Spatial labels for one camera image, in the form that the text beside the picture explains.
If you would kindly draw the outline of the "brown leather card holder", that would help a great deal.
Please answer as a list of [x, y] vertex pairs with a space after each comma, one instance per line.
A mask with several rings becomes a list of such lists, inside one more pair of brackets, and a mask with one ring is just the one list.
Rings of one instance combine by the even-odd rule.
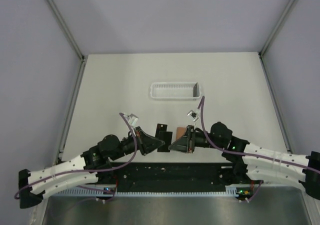
[[176, 129], [176, 140], [180, 139], [185, 133], [187, 128], [186, 127], [177, 127]]

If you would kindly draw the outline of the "black credit card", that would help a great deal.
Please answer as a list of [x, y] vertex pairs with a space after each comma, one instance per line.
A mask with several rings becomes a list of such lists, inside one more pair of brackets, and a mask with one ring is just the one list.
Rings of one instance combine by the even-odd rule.
[[167, 124], [158, 123], [156, 125], [155, 137], [158, 138], [159, 135], [160, 135], [160, 132], [166, 132], [167, 131], [167, 127], [168, 127]]
[[159, 139], [164, 142], [164, 145], [157, 149], [158, 153], [169, 153], [169, 145], [172, 143], [173, 132], [172, 131], [162, 131], [159, 133]]

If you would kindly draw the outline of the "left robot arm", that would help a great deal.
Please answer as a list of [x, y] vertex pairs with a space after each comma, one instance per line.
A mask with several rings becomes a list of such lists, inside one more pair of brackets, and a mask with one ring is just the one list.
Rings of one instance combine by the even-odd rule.
[[43, 170], [19, 171], [18, 192], [14, 198], [21, 209], [27, 209], [68, 188], [110, 183], [114, 180], [114, 171], [125, 166], [113, 166], [113, 161], [129, 154], [135, 156], [137, 152], [145, 156], [163, 145], [163, 140], [146, 134], [140, 127], [122, 140], [116, 135], [107, 135], [97, 145], [68, 161]]

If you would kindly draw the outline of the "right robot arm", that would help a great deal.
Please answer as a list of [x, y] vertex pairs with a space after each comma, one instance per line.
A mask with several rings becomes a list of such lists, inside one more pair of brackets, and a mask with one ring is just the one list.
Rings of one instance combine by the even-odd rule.
[[320, 198], [320, 154], [292, 154], [263, 148], [233, 136], [232, 130], [221, 122], [209, 132], [192, 125], [168, 148], [171, 151], [193, 153], [196, 147], [212, 148], [233, 163], [233, 177], [239, 183], [247, 180], [283, 184]]

